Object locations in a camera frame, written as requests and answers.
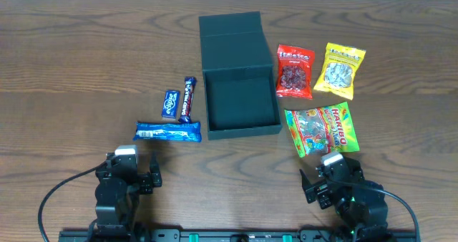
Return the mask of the Haribo gummy worms bag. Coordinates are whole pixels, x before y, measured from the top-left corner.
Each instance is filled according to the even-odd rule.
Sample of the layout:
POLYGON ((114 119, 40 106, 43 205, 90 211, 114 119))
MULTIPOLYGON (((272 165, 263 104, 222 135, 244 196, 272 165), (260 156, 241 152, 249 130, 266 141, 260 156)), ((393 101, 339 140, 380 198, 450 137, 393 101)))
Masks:
POLYGON ((285 110, 286 122, 298 155, 359 151, 347 102, 309 110, 285 110))

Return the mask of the blue Oreo cookie pack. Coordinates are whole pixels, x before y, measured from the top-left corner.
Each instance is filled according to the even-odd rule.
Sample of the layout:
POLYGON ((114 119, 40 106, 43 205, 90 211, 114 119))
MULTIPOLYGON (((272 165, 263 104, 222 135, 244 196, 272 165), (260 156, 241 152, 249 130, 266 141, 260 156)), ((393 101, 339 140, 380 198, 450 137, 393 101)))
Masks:
POLYGON ((137 122, 133 140, 168 140, 201 142, 200 123, 144 123, 137 122))

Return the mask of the blue Eclipse mints box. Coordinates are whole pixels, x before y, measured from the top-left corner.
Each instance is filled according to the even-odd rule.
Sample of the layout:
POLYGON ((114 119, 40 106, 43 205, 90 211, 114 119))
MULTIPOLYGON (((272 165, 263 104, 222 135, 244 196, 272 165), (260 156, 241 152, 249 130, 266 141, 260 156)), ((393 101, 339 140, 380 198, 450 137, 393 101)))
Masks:
POLYGON ((180 92, 177 90, 167 90, 162 104, 161 116, 163 118, 175 119, 179 105, 180 92))

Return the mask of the Dairy Milk chocolate bar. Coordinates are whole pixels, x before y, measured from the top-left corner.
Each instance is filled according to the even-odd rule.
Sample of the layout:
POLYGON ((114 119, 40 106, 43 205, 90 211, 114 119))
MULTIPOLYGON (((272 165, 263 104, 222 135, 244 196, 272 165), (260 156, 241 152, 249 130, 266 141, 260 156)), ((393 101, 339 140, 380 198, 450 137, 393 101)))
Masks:
POLYGON ((194 95, 196 83, 197 83, 197 80, 195 77, 186 77, 185 78, 185 92, 183 96, 183 103, 182 103, 180 118, 178 119, 180 123, 191 123, 190 115, 191 115, 193 95, 194 95))

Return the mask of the yellow Hacks candy bag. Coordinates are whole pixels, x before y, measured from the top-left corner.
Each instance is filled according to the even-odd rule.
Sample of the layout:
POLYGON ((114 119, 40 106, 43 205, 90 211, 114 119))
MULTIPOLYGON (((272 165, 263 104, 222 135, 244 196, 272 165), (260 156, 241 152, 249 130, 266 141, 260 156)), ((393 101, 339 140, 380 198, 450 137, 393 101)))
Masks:
POLYGON ((313 88, 352 100, 356 72, 365 55, 366 50, 329 42, 326 45, 321 74, 313 88))

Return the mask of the red Hacks candy bag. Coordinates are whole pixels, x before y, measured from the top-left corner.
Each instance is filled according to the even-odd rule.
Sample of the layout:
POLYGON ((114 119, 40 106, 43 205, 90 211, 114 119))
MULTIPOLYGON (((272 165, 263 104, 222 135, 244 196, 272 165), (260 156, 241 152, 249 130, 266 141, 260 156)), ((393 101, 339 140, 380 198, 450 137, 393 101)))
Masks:
POLYGON ((311 73, 315 52, 309 49, 280 44, 277 50, 278 97, 297 97, 312 100, 311 73))

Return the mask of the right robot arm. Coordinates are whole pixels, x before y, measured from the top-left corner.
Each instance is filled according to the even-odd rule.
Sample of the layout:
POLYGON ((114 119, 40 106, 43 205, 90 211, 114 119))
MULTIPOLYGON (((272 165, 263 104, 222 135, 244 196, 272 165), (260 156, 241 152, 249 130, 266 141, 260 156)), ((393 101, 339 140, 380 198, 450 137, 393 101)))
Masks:
POLYGON ((359 161, 344 157, 316 168, 322 180, 312 184, 301 171, 302 189, 308 203, 318 202, 321 209, 333 207, 344 224, 331 241, 384 241, 388 207, 382 185, 364 178, 359 161))

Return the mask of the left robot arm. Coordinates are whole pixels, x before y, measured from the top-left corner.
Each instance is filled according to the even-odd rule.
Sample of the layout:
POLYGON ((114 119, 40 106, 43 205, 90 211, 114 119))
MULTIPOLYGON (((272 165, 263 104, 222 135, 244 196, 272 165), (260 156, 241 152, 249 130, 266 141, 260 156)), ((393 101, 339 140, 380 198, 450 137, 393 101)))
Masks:
POLYGON ((150 231, 135 220, 141 195, 153 193, 162 186, 156 155, 149 170, 139 173, 137 156, 107 153, 106 160, 95 171, 99 185, 95 190, 97 215, 89 225, 87 241, 150 241, 150 231))

